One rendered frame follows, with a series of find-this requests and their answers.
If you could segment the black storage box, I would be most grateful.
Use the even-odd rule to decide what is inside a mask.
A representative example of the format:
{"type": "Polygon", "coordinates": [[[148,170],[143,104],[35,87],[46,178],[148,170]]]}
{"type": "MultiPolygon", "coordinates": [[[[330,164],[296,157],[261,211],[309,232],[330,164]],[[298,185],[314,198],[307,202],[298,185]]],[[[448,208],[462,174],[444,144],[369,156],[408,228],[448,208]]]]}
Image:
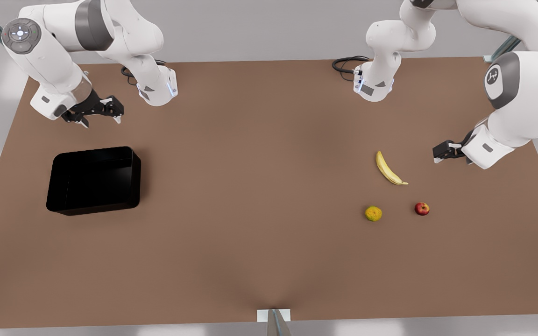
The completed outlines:
{"type": "Polygon", "coordinates": [[[56,155],[46,208],[66,216],[136,208],[142,161],[130,147],[56,155]]]}

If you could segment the yellow banana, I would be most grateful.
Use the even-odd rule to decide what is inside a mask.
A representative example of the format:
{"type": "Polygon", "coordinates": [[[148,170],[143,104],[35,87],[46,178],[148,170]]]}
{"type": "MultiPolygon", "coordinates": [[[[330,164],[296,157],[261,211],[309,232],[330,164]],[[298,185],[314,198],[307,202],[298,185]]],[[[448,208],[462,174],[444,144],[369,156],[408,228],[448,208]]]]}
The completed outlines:
{"type": "Polygon", "coordinates": [[[378,151],[375,156],[376,166],[379,168],[383,176],[395,185],[408,185],[409,183],[402,181],[387,165],[382,152],[378,151]]]}

